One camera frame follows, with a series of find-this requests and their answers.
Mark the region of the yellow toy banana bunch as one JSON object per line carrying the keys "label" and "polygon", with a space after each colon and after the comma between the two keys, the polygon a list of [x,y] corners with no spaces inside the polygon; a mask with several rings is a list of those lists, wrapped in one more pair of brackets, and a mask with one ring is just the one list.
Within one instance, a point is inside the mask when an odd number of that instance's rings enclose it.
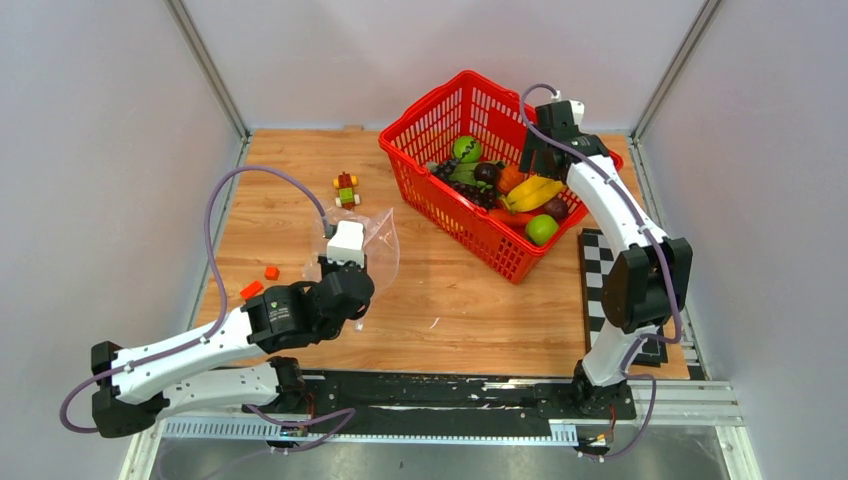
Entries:
{"label": "yellow toy banana bunch", "polygon": [[518,184],[502,199],[503,207],[512,213],[524,213],[543,206],[559,196],[566,184],[547,177],[532,176]]}

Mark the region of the clear zip top bag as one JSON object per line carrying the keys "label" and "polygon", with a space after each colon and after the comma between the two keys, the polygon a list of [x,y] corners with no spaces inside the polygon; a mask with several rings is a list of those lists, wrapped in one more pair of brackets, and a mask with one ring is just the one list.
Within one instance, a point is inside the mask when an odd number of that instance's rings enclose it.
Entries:
{"label": "clear zip top bag", "polygon": [[302,269],[302,278],[319,281],[322,266],[318,255],[325,254],[327,244],[324,220],[329,225],[338,226],[341,222],[354,222],[362,226],[362,246],[365,260],[364,270],[374,283],[375,293],[372,300],[379,299],[391,287],[398,276],[400,263],[400,243],[395,226],[395,209],[386,208],[371,216],[337,208],[325,207],[325,217],[317,217],[312,225],[311,258]]}

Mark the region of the purple toy grape bunch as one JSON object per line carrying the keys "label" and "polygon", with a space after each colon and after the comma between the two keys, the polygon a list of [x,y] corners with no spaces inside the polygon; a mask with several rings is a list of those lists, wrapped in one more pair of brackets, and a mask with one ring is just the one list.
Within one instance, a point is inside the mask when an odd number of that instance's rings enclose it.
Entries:
{"label": "purple toy grape bunch", "polygon": [[498,193],[491,186],[481,187],[461,182],[451,182],[450,186],[461,197],[485,210],[492,210],[498,206]]}

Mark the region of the green toy apple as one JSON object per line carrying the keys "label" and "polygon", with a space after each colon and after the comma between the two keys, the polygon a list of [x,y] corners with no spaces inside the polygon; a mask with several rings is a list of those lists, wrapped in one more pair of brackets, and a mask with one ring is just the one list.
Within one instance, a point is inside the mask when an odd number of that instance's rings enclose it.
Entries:
{"label": "green toy apple", "polygon": [[548,214],[536,215],[525,225],[525,235],[539,247],[547,244],[558,230],[558,222]]}

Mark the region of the red plastic shopping basket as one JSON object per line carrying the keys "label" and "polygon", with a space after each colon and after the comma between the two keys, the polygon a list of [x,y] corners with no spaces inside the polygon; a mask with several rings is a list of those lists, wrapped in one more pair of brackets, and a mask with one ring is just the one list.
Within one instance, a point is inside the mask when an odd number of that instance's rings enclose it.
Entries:
{"label": "red plastic shopping basket", "polygon": [[517,92],[465,70],[378,137],[403,200],[514,284],[588,213],[568,189],[526,211],[505,205],[528,178],[518,107]]}

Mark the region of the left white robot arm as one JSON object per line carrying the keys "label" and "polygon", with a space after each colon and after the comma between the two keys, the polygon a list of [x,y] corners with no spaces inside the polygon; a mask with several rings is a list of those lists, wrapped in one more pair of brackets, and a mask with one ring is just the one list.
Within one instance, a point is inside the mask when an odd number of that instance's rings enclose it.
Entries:
{"label": "left white robot arm", "polygon": [[222,325],[204,325],[135,348],[103,341],[91,349],[95,431],[120,438],[151,427],[175,411],[178,400],[197,399],[201,376],[224,365],[333,340],[348,320],[367,312],[375,284],[366,259],[331,261],[320,256],[317,282],[277,285],[230,311]]}

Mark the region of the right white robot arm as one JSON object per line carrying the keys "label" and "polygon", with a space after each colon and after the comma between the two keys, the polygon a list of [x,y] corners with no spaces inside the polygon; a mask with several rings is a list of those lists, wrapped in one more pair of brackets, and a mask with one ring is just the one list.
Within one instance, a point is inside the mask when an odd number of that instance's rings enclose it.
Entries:
{"label": "right white robot arm", "polygon": [[582,111],[579,102],[553,97],[536,107],[534,119],[524,117],[520,169],[564,181],[612,251],[601,287],[603,326],[564,391],[568,407],[592,418],[623,400],[629,367],[646,342],[679,341],[659,329],[681,322],[693,252],[686,239],[669,237],[644,212],[603,142],[580,132]]}

